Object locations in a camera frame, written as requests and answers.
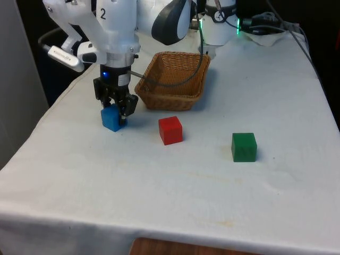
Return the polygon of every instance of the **green led light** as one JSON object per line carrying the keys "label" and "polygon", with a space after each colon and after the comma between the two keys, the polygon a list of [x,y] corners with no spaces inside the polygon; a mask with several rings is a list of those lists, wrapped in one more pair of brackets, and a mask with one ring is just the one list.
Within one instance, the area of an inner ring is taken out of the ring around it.
{"label": "green led light", "polygon": [[240,33],[240,19],[237,19],[237,34]]}

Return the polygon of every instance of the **brown woven basket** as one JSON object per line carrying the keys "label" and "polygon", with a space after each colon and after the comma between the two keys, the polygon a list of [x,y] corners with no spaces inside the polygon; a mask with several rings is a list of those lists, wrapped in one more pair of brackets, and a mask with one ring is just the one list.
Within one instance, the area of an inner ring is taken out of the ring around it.
{"label": "brown woven basket", "polygon": [[[189,78],[197,69],[200,54],[184,52],[161,52],[152,59],[145,77],[163,84],[176,84]],[[210,57],[203,55],[196,75],[180,86],[163,87],[141,79],[134,91],[148,109],[188,111],[203,94]]]}

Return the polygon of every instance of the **number 2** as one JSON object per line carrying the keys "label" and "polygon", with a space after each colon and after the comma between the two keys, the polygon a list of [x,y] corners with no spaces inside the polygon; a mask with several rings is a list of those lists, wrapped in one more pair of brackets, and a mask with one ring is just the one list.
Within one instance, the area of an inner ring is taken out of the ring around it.
{"label": "number 2", "polygon": [[101,8],[101,11],[103,12],[103,14],[100,16],[103,20],[106,20],[106,18],[104,17],[105,16],[105,9],[104,8]]}

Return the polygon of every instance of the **green cube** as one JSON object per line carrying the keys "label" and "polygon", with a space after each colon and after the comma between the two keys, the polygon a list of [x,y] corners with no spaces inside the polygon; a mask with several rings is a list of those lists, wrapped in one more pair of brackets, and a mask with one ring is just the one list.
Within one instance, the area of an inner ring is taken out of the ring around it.
{"label": "green cube", "polygon": [[234,162],[255,162],[257,144],[253,133],[233,133],[232,153]]}

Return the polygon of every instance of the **white tablecloth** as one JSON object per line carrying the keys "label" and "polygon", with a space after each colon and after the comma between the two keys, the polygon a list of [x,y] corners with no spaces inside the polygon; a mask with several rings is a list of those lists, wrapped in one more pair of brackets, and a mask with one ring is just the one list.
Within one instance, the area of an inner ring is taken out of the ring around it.
{"label": "white tablecloth", "polygon": [[[138,72],[155,52],[197,49],[193,35],[141,44]],[[216,54],[192,111],[140,101],[117,133],[101,124],[99,68],[75,80],[0,171],[0,250],[127,255],[151,237],[340,254],[340,134],[308,60],[290,37],[261,47],[239,35]],[[164,146],[158,119],[173,115],[185,141]],[[233,132],[255,134],[256,163],[233,162]]]}

